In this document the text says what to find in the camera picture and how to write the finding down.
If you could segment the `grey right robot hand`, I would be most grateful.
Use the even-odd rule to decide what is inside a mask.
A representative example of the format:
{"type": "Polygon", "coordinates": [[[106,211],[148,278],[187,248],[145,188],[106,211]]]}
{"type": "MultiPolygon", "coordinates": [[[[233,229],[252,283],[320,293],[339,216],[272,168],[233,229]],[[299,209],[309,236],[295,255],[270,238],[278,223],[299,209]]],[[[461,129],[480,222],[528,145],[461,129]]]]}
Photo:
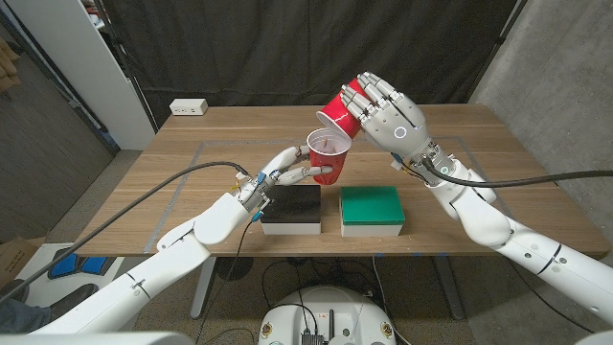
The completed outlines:
{"type": "Polygon", "coordinates": [[[359,74],[357,81],[364,92],[344,84],[340,99],[371,144],[396,155],[431,186],[443,181],[425,168],[425,161],[442,174],[457,170],[453,159],[432,140],[422,110],[408,96],[371,72],[359,74]]]}

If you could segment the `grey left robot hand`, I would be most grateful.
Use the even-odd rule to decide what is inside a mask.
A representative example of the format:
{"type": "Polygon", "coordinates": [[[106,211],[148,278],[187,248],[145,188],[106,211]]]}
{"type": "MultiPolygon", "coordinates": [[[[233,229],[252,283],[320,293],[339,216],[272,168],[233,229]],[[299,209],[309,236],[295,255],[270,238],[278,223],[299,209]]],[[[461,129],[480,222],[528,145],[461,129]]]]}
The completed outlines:
{"type": "Polygon", "coordinates": [[[256,174],[248,173],[240,165],[235,166],[239,179],[246,178],[246,181],[239,185],[238,191],[234,192],[235,198],[248,212],[258,209],[251,218],[251,222],[256,222],[262,217],[264,208],[271,202],[266,194],[275,186],[293,185],[307,177],[328,174],[333,171],[331,165],[293,169],[294,165],[307,161],[308,158],[308,146],[296,146],[284,149],[256,174]]]}

